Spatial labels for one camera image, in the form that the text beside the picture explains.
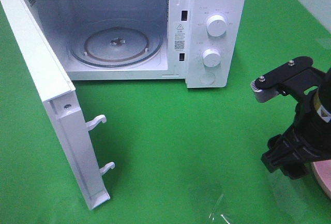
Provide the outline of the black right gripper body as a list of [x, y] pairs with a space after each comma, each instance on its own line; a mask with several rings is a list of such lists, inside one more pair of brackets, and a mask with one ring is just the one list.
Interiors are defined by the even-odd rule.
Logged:
[[310, 67], [281, 86], [298, 102], [295, 132], [301, 136], [330, 136], [330, 71]]

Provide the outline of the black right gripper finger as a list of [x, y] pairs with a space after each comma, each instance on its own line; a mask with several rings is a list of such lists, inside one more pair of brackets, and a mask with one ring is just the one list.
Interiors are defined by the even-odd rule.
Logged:
[[270, 173], [279, 169], [292, 180], [310, 173], [303, 161], [303, 146], [300, 142], [297, 145], [295, 138], [276, 135], [269, 139], [267, 146], [267, 169]]
[[330, 160], [330, 122], [293, 123], [283, 134], [268, 141], [261, 161], [270, 173], [307, 174], [307, 163]]

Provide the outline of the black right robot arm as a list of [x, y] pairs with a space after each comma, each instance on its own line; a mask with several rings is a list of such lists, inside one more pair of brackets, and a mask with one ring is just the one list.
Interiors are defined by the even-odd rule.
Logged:
[[296, 101], [293, 123], [268, 141], [261, 160], [270, 173], [280, 169], [291, 179], [307, 175], [307, 163], [330, 159], [330, 72], [309, 67], [275, 84]]

